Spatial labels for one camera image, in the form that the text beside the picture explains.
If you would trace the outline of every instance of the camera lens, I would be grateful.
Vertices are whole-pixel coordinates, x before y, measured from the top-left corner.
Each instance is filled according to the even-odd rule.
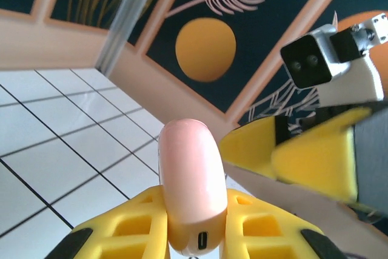
[[[299,62],[293,62],[291,63],[291,68],[295,72],[299,72],[302,69],[302,64]]]
[[[314,55],[310,55],[307,57],[307,63],[308,65],[315,67],[318,65],[318,57]]]

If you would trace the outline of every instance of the yellow circle painting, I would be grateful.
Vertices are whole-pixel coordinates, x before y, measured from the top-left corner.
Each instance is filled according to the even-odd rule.
[[[189,21],[178,33],[175,43],[178,64],[187,77],[212,82],[225,74],[236,55],[232,29],[215,18]]]
[[[383,13],[382,11],[362,12],[356,15],[349,16],[346,19],[338,22],[338,31],[344,30],[354,24],[359,24],[376,15]],[[370,57],[380,73],[381,82],[383,83],[384,92],[388,93],[388,43],[378,45],[370,50]]]

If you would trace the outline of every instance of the yellow robot arm part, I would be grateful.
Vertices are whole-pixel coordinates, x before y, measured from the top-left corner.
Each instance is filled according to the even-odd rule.
[[[285,116],[269,116],[231,131],[218,147],[224,161],[275,179],[271,155],[276,145],[288,138],[284,137],[288,134]]]
[[[265,201],[228,189],[222,259],[346,259],[316,226]]]
[[[72,230],[46,259],[170,259],[162,186]]]
[[[277,179],[345,203],[357,201],[353,124],[371,110],[348,110],[279,145],[272,153]]]

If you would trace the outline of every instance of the pink capsule object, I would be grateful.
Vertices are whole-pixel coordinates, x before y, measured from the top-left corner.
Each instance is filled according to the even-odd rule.
[[[227,215],[224,168],[214,137],[200,121],[171,121],[161,131],[158,150],[169,242],[184,256],[209,253],[225,236]]]

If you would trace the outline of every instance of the screw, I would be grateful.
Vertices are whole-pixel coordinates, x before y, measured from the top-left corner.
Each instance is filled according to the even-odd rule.
[[[360,30],[360,26],[358,24],[355,24],[355,25],[352,26],[351,29],[352,29],[353,32],[358,32]]]
[[[302,69],[302,64],[299,63],[299,62],[293,62],[291,64],[291,68],[292,70],[294,70],[295,72],[299,72],[301,69]]]
[[[315,67],[316,65],[318,65],[318,57],[314,55],[308,56],[307,63],[309,63],[310,66]]]
[[[375,32],[368,32],[369,41],[373,41],[374,38],[375,38]]]

